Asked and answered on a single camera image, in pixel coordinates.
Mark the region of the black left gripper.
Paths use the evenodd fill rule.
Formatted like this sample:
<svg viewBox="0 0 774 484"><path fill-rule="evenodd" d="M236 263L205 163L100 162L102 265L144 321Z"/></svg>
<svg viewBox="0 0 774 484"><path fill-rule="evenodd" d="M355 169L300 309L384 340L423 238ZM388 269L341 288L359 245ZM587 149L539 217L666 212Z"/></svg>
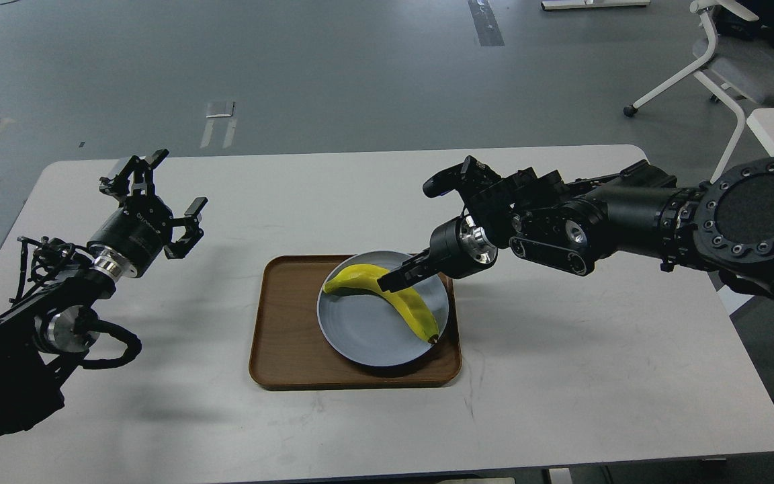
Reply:
<svg viewBox="0 0 774 484"><path fill-rule="evenodd" d="M123 157L107 177L99 178L99 192L114 197L118 209L89 239L87 248L95 256L102 250L115 251L131 268L127 278L141 278L164 246L168 259L183 259L203 238L200 227L207 197L196 197L182 217L172 212L156 194L154 171L169 156L159 149L147 157ZM171 241L172 229L183 227L178 240Z"/></svg>

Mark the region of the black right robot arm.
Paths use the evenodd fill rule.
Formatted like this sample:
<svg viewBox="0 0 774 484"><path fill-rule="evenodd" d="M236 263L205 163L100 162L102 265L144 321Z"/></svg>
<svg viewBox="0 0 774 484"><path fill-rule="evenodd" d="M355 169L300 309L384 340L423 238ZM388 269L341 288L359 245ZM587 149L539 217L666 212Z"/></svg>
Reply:
<svg viewBox="0 0 774 484"><path fill-rule="evenodd" d="M378 279L383 291L430 276L467 278L508 249L577 276L615 252L717 272L733 291L774 299L774 157L735 166L712 183L680 188L647 161L604 177L562 180L520 169L501 177L466 157L424 183L428 197L456 191L458 217L438 226L428 248Z"/></svg>

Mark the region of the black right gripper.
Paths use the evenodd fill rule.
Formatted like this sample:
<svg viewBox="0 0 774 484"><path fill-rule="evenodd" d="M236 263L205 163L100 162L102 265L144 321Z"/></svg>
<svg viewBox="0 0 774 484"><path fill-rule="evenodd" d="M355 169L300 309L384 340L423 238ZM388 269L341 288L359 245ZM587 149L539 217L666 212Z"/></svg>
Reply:
<svg viewBox="0 0 774 484"><path fill-rule="evenodd" d="M467 278L493 266L498 253L473 218L455 217L434 229L428 249L378 278L378 288L397 293L439 272L449 278Z"/></svg>

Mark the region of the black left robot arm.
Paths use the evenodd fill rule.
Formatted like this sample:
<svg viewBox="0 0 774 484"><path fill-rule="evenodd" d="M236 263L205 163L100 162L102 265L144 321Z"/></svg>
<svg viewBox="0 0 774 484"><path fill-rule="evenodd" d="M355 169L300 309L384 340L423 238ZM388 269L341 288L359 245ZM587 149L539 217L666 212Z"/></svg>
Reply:
<svg viewBox="0 0 774 484"><path fill-rule="evenodd" d="M175 217L157 195L154 173L168 156L125 157L99 179L99 192L118 206L85 245L18 238L17 293L0 314L0 437L61 410L62 386L77 368L111 370L141 353L138 336L93 305L110 299L121 278L141 278L160 254L184 258L202 239L206 197Z"/></svg>

